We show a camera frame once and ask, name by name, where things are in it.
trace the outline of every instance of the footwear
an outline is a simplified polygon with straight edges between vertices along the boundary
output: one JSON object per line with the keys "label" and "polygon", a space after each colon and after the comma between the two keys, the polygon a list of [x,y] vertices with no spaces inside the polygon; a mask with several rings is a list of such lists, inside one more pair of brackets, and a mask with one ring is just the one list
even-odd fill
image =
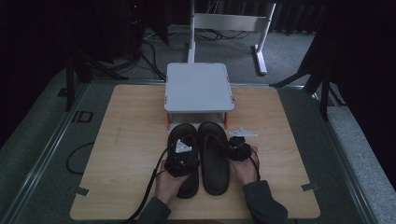
{"label": "footwear", "polygon": [[[182,142],[190,151],[177,153],[177,141]],[[177,125],[168,136],[168,158],[165,169],[172,176],[182,176],[190,174],[189,178],[181,185],[177,197],[189,199],[196,194],[199,187],[198,166],[198,145],[197,131],[191,124],[184,123]]]}
{"label": "footwear", "polygon": [[222,152],[227,134],[215,122],[207,121],[198,128],[198,146],[201,156],[202,179],[211,195],[223,194],[230,180],[230,164]]}

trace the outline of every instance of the hand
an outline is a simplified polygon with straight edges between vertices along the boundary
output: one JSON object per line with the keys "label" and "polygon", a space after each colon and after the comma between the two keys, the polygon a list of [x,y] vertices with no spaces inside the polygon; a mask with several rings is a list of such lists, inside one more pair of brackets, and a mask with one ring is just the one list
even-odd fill
{"label": "hand", "polygon": [[[259,160],[257,158],[257,147],[251,147],[254,151],[251,153],[251,158],[254,160],[256,164],[258,164]],[[253,165],[253,162],[250,159],[245,161],[232,161],[229,160],[231,166],[235,170],[236,177],[242,185],[246,185],[251,182],[258,181],[257,171]]]}
{"label": "hand", "polygon": [[161,162],[161,173],[155,178],[155,197],[165,204],[169,204],[175,199],[178,190],[188,175],[173,177],[165,171],[165,162]]}

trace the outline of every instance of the gray carpet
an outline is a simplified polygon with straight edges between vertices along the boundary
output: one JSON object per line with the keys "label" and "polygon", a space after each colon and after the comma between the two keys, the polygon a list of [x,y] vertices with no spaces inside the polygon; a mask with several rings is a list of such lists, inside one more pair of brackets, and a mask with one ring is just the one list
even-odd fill
{"label": "gray carpet", "polygon": [[[297,71],[312,39],[312,35],[305,34],[291,36],[269,34],[264,46],[264,57],[269,72],[264,77],[258,74],[252,57],[251,47],[259,40],[257,34],[249,35],[244,39],[216,42],[197,40],[195,61],[225,63],[232,83],[269,84],[283,80]],[[185,35],[176,35],[171,36],[170,40],[170,47],[166,47],[155,38],[148,39],[148,42],[155,47],[157,64],[163,72],[166,71],[166,65],[169,63],[187,61],[186,45],[189,38]],[[142,52],[152,61],[153,54],[148,45],[143,46]],[[74,200],[71,188],[78,186],[81,176],[70,174],[66,170],[67,157],[73,149],[95,140],[115,82],[133,83],[147,79],[161,82],[155,73],[148,70],[149,65],[143,60],[137,62],[137,65],[119,71],[131,78],[124,82],[114,81],[107,75],[95,71],[95,80],[77,105],[78,111],[93,113],[92,122],[67,124],[59,145],[51,155],[46,171],[40,176],[30,200],[21,209],[17,223],[79,223],[69,217],[69,211]],[[292,84],[302,86],[305,84],[305,78],[296,80]],[[46,148],[59,120],[71,116],[64,112],[65,99],[57,96],[62,87],[64,87],[64,73],[52,80],[18,130],[0,150],[1,215],[11,206],[23,185],[23,179],[29,174],[42,150]],[[321,216],[316,219],[298,220],[298,223],[361,223],[344,179],[337,168],[332,152],[332,139],[326,131],[328,127],[318,114],[318,101],[303,91],[292,89],[283,89],[279,94],[308,176],[311,182],[320,186],[315,194]],[[83,170],[91,148],[92,146],[84,147],[74,155],[71,163],[74,169]]]}

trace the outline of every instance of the wooden tabletop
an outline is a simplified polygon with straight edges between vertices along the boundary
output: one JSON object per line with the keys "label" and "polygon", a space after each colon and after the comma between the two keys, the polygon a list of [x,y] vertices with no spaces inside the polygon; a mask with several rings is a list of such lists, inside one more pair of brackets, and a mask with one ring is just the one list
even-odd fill
{"label": "wooden tabletop", "polygon": [[[126,219],[137,209],[166,148],[164,90],[150,85],[115,88],[80,183],[90,193],[76,195],[71,218]],[[314,192],[301,188],[309,179],[277,91],[238,87],[232,92],[235,109],[229,112],[229,131],[244,128],[259,134],[246,140],[259,149],[261,176],[273,197],[289,210],[289,218],[318,217]],[[223,195],[209,195],[200,182],[194,197],[175,199],[170,208],[170,219],[250,218],[233,170]]]}

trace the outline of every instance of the forearm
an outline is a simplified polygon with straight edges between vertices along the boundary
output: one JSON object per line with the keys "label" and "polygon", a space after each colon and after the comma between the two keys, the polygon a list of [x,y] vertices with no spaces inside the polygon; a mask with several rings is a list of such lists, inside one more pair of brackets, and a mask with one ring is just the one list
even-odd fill
{"label": "forearm", "polygon": [[265,180],[246,184],[243,187],[247,208],[257,224],[286,223],[288,210],[274,200]]}
{"label": "forearm", "polygon": [[146,205],[136,224],[166,223],[171,214],[169,207],[156,197],[152,197]]}

